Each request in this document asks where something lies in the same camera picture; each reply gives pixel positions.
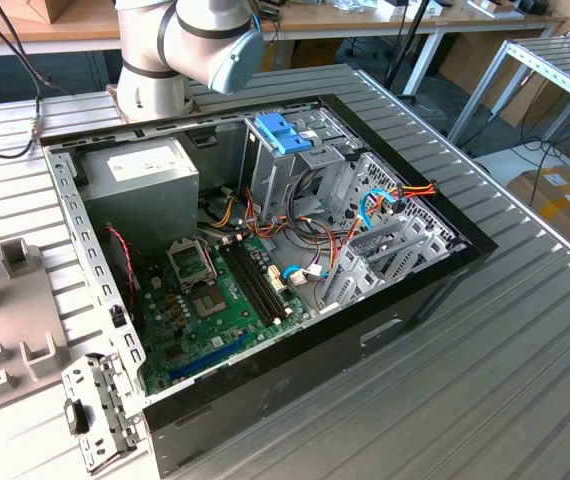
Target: label on power supply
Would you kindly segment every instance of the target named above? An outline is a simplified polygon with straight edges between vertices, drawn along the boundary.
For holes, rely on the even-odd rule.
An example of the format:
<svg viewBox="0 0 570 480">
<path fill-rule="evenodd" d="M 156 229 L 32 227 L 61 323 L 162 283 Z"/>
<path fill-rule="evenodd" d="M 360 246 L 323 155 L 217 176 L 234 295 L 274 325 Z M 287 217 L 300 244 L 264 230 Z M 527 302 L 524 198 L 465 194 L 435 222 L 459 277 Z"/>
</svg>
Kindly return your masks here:
<svg viewBox="0 0 570 480">
<path fill-rule="evenodd" d="M 181 167 L 180 160 L 168 146 L 150 148 L 141 152 L 126 153 L 111 157 L 107 165 L 117 182 L 153 175 Z M 188 174 L 188 168 L 182 168 Z"/>
</svg>

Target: open computer tower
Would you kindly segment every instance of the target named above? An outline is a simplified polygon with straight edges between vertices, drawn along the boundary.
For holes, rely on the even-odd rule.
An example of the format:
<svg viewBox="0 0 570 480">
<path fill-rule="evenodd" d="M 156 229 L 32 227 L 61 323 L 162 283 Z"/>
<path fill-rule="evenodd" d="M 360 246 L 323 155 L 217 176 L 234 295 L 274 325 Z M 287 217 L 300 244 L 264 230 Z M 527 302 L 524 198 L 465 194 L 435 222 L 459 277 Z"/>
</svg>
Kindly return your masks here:
<svg viewBox="0 0 570 480">
<path fill-rule="evenodd" d="M 496 245 L 335 96 L 45 140 L 109 338 L 63 372 L 88 472 L 161 477 L 424 321 Z"/>
</svg>

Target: blue wire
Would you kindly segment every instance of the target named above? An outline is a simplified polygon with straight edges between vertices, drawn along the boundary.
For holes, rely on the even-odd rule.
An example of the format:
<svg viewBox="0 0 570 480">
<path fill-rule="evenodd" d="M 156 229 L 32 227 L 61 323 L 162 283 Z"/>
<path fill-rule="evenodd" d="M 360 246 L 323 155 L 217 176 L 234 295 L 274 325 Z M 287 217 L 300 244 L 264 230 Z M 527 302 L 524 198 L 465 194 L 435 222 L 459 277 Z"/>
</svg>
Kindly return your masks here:
<svg viewBox="0 0 570 480">
<path fill-rule="evenodd" d="M 289 278 L 289 276 L 292 273 L 298 272 L 299 270 L 302 270 L 303 268 L 298 266 L 298 265 L 292 265 L 291 267 L 288 267 L 284 272 L 283 272 L 283 278 L 285 280 L 287 280 Z"/>
<path fill-rule="evenodd" d="M 256 29 L 260 33 L 263 33 L 263 27 L 261 26 L 261 21 L 258 19 L 258 15 L 256 15 L 256 13 L 252 12 L 252 17 L 254 17 L 254 24 L 256 25 Z"/>
<path fill-rule="evenodd" d="M 370 195 L 374 197 L 374 200 L 376 200 L 376 196 L 379 195 L 384 197 L 385 200 L 387 200 L 389 203 L 396 202 L 396 199 L 392 197 L 389 194 L 389 192 L 386 192 L 385 190 L 382 190 L 380 188 L 375 188 L 372 191 L 367 192 L 365 196 L 363 196 L 363 199 L 361 200 L 361 217 L 363 218 L 363 222 L 365 223 L 365 226 L 367 227 L 368 230 L 372 229 L 372 222 L 369 219 L 369 216 L 367 215 L 367 197 L 369 197 Z"/>
</svg>

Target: metal shelf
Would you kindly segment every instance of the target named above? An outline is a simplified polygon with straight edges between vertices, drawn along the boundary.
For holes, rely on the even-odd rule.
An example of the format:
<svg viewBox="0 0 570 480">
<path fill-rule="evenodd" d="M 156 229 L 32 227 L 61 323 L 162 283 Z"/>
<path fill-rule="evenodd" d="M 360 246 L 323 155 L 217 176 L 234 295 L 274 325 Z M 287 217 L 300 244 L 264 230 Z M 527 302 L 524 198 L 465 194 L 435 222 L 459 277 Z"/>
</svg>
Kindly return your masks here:
<svg viewBox="0 0 570 480">
<path fill-rule="evenodd" d="M 528 69 L 539 73 L 570 93 L 570 38 L 555 37 L 548 39 L 532 38 L 518 41 L 506 40 L 496 54 L 496 57 L 494 57 L 494 60 L 478 84 L 478 87 L 476 87 L 476 90 L 470 97 L 461 115 L 456 120 L 456 123 L 448 135 L 448 140 L 453 143 L 459 140 L 469 120 L 508 57 L 518 60 L 522 63 L 522 67 L 516 73 L 500 100 L 496 103 L 493 109 L 494 112 L 496 112 L 504 102 L 508 101 Z M 559 121 L 555 123 L 554 128 L 546 134 L 546 138 L 549 138 L 553 134 L 562 121 L 567 118 L 569 113 L 570 107 L 563 112 Z"/>
</svg>

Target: pci slot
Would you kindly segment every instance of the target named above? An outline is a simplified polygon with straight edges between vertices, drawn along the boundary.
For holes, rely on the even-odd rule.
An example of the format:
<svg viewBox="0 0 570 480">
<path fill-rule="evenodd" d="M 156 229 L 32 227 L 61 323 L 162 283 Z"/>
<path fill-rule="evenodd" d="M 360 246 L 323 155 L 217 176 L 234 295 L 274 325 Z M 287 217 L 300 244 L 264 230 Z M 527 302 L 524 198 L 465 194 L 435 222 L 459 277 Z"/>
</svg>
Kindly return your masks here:
<svg viewBox="0 0 570 480">
<path fill-rule="evenodd" d="M 247 340 L 248 337 L 249 334 L 241 335 L 232 343 L 225 345 L 224 347 L 221 347 L 218 350 L 210 352 L 207 355 L 199 358 L 198 360 L 194 360 L 193 362 L 188 363 L 187 365 L 183 365 L 182 367 L 172 370 L 169 373 L 169 376 L 171 377 L 172 380 L 177 380 L 182 377 L 187 377 L 192 373 L 196 373 L 199 370 L 203 370 L 204 368 L 207 368 L 210 365 L 213 365 L 214 363 L 223 361 L 230 355 L 238 352 L 243 347 L 243 343 L 245 342 L 245 340 Z"/>
<path fill-rule="evenodd" d="M 256 310 L 265 327 L 276 319 L 287 316 L 279 298 L 242 245 L 232 245 L 220 250 L 223 260 Z"/>
</svg>

